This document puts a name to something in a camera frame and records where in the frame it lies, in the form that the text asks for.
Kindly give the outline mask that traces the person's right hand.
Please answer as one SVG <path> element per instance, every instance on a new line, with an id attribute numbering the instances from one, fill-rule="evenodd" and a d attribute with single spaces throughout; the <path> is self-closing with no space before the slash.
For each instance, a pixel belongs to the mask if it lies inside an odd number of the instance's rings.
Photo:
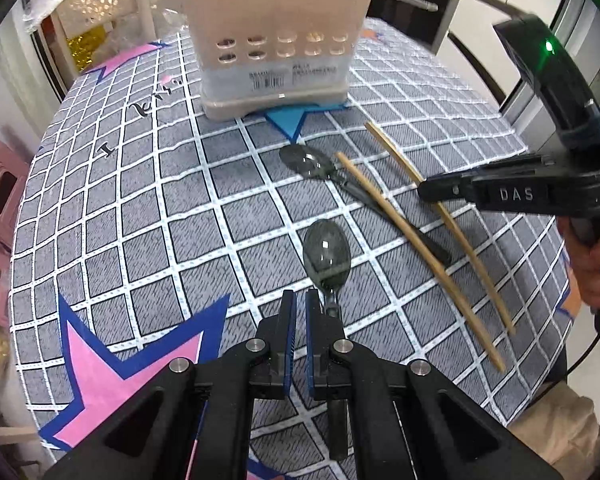
<path id="1" fill-rule="evenodd" d="M 592 247 L 581 243 L 566 217 L 557 218 L 557 227 L 565 241 L 582 300 L 593 309 L 600 309 L 600 240 Z"/>

